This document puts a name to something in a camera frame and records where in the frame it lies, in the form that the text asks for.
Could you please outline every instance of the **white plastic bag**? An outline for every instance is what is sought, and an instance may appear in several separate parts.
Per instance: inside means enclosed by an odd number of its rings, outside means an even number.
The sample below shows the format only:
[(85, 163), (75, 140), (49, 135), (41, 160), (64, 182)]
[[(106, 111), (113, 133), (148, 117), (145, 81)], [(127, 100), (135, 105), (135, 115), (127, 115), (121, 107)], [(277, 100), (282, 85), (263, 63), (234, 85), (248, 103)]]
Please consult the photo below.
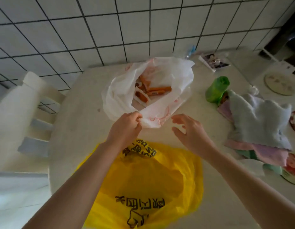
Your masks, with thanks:
[(137, 111), (132, 106), (135, 82), (145, 69), (153, 70), (147, 80), (150, 87), (171, 86), (172, 91), (152, 101), (147, 107), (139, 111), (143, 118), (142, 127), (160, 128), (164, 122), (179, 108), (190, 96), (189, 85), (193, 81), (190, 60), (174, 57), (157, 57), (147, 62), (134, 63), (123, 74), (115, 77), (103, 90), (103, 107), (107, 116), (116, 121), (124, 113)]

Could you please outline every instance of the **white chair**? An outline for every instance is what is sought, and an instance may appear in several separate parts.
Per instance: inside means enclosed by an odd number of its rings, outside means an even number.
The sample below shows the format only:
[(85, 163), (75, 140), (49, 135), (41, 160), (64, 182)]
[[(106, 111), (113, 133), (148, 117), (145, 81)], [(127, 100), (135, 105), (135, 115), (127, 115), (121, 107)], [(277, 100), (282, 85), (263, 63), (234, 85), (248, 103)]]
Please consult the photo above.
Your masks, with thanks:
[(61, 104), (65, 96), (33, 72), (26, 73), (21, 86), (11, 88), (0, 100), (0, 172), (47, 173), (47, 158), (18, 151), (25, 137), (49, 141), (51, 131), (31, 126), (33, 119), (54, 124), (56, 115), (38, 109), (42, 98)]

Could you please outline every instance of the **left hand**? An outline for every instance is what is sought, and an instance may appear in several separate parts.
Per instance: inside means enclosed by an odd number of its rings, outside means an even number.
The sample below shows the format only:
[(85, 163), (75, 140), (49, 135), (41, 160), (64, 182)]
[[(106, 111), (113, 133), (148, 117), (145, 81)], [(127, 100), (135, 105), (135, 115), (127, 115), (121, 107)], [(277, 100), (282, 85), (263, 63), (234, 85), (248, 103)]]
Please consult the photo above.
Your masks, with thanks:
[(106, 142), (118, 146), (119, 151), (129, 146), (142, 130), (139, 119), (142, 115), (135, 111), (124, 113), (111, 127)]

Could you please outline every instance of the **white table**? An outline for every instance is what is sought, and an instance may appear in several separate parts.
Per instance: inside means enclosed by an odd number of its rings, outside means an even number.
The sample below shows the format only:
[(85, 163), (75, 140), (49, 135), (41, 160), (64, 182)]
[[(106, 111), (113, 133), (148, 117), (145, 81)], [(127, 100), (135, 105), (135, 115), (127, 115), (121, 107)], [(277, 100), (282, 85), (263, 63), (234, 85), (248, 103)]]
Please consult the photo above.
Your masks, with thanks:
[[(214, 78), (225, 75), (230, 80), (230, 88), (238, 94), (247, 91), (249, 83), (234, 66), (212, 73), (197, 57), (192, 67), (194, 81), (191, 85), (192, 97), (177, 111), (198, 119), (207, 134), (222, 152), (237, 157), (237, 154), (223, 146), (228, 132), (232, 129), (216, 105), (205, 100), (205, 90)], [(103, 142), (112, 125), (103, 111), (101, 91), (127, 65), (93, 68), (81, 75), (69, 91), (57, 116), (50, 139), (49, 178), (54, 193), (74, 172), (77, 165)], [(183, 145), (171, 131), (172, 122), (168, 120), (160, 129), (143, 129), (139, 137), (175, 147)], [(169, 228), (259, 228), (240, 200), (222, 177), (209, 164), (203, 162), (204, 195), (199, 209), (187, 215)], [(278, 175), (267, 174), (264, 180), (295, 202), (295, 186)]]

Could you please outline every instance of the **plastic bag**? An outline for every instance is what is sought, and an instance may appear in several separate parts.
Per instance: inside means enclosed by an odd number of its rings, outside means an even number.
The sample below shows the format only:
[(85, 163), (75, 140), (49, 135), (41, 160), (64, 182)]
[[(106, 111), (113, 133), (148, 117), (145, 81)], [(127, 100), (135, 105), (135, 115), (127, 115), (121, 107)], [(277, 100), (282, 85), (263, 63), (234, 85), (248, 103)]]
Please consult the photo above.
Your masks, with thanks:
[(124, 113), (138, 111), (132, 106), (135, 82), (148, 70), (151, 87), (171, 86), (172, 91), (159, 97), (139, 112), (145, 128), (160, 128), (190, 96), (194, 62), (174, 57), (159, 57), (144, 63), (134, 63), (124, 74), (115, 77), (103, 90), (103, 107), (107, 116), (116, 121)]
[(137, 139), (111, 165), (85, 227), (163, 228), (194, 211), (202, 196), (198, 156)]

